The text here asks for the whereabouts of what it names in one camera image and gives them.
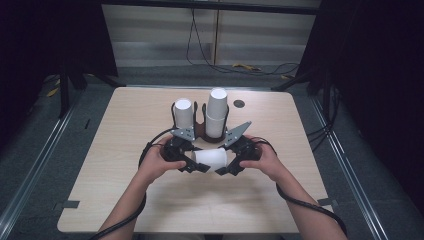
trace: floor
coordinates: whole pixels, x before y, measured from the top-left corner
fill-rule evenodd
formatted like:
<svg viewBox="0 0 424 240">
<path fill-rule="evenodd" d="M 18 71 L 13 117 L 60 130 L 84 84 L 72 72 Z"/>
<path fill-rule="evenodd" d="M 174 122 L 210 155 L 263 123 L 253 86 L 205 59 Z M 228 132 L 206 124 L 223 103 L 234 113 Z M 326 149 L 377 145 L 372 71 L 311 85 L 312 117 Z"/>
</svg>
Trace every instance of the floor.
<svg viewBox="0 0 424 240">
<path fill-rule="evenodd" d="M 278 70 L 286 72 L 292 68 L 293 66 L 282 66 Z M 275 66 L 262 66 L 262 69 L 271 72 Z M 280 74 L 258 77 L 220 73 L 205 65 L 119 68 L 119 75 L 115 80 L 129 85 L 155 87 L 222 86 L 269 90 L 270 87 L 286 81 L 281 79 Z M 54 84 L 45 84 L 27 121 L 7 148 L 0 152 L 0 179 L 2 183 L 7 183 L 0 185 L 1 239 L 88 239 L 92 235 L 61 233 L 56 228 L 61 204 L 68 198 L 114 90 L 94 77 L 87 78 L 89 84 L 86 90 L 71 92 L 74 108 L 67 122 L 58 120 L 59 94 L 46 97 Z M 295 99 L 305 132 L 311 133 L 322 125 L 317 115 L 316 102 L 314 104 L 307 96 L 306 86 L 307 84 L 298 84 L 288 92 Z M 59 138 L 54 141 L 54 148 L 50 149 L 44 159 L 44 165 L 38 165 L 39 175 L 32 176 L 32 187 L 27 189 L 26 197 L 17 196 L 21 184 L 39 159 L 43 146 L 52 141 L 49 137 L 52 131 L 57 131 L 56 124 L 63 124 L 63 129 L 59 132 Z M 314 156 L 328 195 L 335 200 L 334 210 L 348 227 L 349 239 L 424 239 L 423 217 L 396 179 L 361 138 L 349 112 L 343 106 L 343 100 L 338 108 L 333 130 L 344 150 L 342 158 L 347 159 L 348 170 L 351 169 L 351 173 L 357 178 L 360 189 L 352 191 L 352 182 L 355 181 L 349 179 L 352 175 L 346 173 L 329 138 L 323 140 L 314 151 Z M 311 143 L 312 149 L 319 140 Z M 14 198 L 18 198 L 21 204 L 11 209 L 15 210 L 12 217 L 6 218 L 5 213 L 10 210 L 10 203 Z M 369 220 L 381 224 L 381 227 L 373 228 Z M 9 223 L 9 226 L 5 227 L 3 223 Z M 285 239 L 300 239 L 298 234 L 283 236 Z"/>
</svg>

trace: wall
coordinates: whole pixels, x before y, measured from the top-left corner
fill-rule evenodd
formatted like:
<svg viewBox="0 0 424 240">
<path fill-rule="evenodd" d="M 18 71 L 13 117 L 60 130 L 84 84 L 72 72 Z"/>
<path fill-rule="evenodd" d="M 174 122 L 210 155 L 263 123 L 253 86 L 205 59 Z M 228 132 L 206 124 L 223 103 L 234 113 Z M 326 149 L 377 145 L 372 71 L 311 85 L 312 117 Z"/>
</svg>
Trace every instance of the wall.
<svg viewBox="0 0 424 240">
<path fill-rule="evenodd" d="M 264 4 L 257 0 L 229 2 Z M 320 1 L 270 0 L 266 4 L 318 7 Z M 189 64 L 189 9 L 103 5 L 103 12 L 118 67 Z M 292 14 L 194 12 L 204 55 L 216 64 L 300 62 L 315 19 Z M 189 58 L 194 63 L 204 63 L 194 29 Z"/>
</svg>

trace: wooden table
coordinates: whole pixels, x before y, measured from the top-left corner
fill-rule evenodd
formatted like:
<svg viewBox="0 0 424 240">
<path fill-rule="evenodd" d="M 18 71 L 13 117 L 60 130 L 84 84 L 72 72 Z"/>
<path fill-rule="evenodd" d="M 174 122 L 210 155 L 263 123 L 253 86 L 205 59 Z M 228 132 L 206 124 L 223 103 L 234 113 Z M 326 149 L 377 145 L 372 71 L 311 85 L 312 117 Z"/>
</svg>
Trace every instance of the wooden table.
<svg viewBox="0 0 424 240">
<path fill-rule="evenodd" d="M 96 232 L 137 171 L 148 141 L 172 127 L 171 104 L 178 98 L 207 103 L 210 89 L 118 88 L 97 130 L 69 200 L 62 232 Z M 279 158 L 315 199 L 327 198 L 293 98 L 288 93 L 227 90 L 227 127 L 246 121 L 245 134 L 271 142 Z M 233 105 L 245 102 L 243 108 Z M 201 111 L 197 121 L 203 122 Z M 197 139 L 195 146 L 216 148 Z M 245 169 L 238 176 L 168 171 L 147 190 L 147 204 L 136 232 L 288 233 L 298 232 L 275 183 L 261 171 Z"/>
</svg>

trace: white cylinder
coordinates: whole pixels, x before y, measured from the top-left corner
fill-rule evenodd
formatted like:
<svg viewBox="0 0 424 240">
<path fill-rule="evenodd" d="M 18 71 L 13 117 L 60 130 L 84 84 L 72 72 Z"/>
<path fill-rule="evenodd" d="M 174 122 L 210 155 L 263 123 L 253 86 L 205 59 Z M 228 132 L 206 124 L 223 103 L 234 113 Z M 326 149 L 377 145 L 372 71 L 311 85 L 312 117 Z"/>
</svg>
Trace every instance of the white cylinder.
<svg viewBox="0 0 424 240">
<path fill-rule="evenodd" d="M 197 163 L 210 166 L 208 172 L 227 167 L 227 153 L 223 148 L 194 151 L 191 158 Z"/>
<path fill-rule="evenodd" d="M 224 88 L 213 88 L 210 95 L 206 113 L 212 119 L 222 119 L 227 115 L 227 92 Z"/>
<path fill-rule="evenodd" d="M 225 118 L 222 119 L 212 119 L 206 113 L 206 135 L 211 138 L 219 138 L 222 136 L 224 129 Z"/>
<path fill-rule="evenodd" d="M 193 127 L 193 107 L 187 98 L 180 98 L 174 106 L 175 124 L 177 128 Z"/>
</svg>

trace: gray carpet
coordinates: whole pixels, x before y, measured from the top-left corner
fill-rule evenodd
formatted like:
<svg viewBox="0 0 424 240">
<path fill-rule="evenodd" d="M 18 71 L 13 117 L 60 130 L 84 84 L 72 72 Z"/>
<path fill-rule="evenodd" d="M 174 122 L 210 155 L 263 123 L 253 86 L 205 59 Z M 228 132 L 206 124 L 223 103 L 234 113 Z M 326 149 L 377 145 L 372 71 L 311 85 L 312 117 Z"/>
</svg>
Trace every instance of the gray carpet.
<svg viewBox="0 0 424 240">
<path fill-rule="evenodd" d="M 271 66 L 262 68 L 266 71 L 275 69 Z M 283 67 L 280 70 L 289 69 L 290 67 Z M 265 89 L 284 82 L 279 75 L 255 77 L 224 74 L 207 66 L 120 68 L 119 74 L 117 81 L 132 85 Z M 51 87 L 44 87 L 26 123 L 0 153 L 0 179 L 3 183 L 0 185 L 1 211 L 6 208 L 18 189 L 57 121 L 60 110 L 59 96 L 44 97 Z M 305 89 L 306 84 L 298 84 L 288 92 L 295 99 L 305 132 L 308 133 L 321 126 Z M 91 236 L 60 233 L 56 225 L 61 211 L 54 210 L 54 207 L 57 203 L 67 200 L 112 93 L 111 87 L 89 77 L 89 85 L 82 93 L 76 110 L 9 239 L 87 239 Z M 340 106 L 334 130 L 389 239 L 424 239 L 422 216 L 367 143 L 361 139 L 343 104 Z M 328 142 L 324 141 L 314 155 L 329 197 L 338 203 L 334 210 L 346 223 L 349 239 L 374 239 Z M 285 234 L 284 237 L 300 239 L 297 234 Z"/>
</svg>

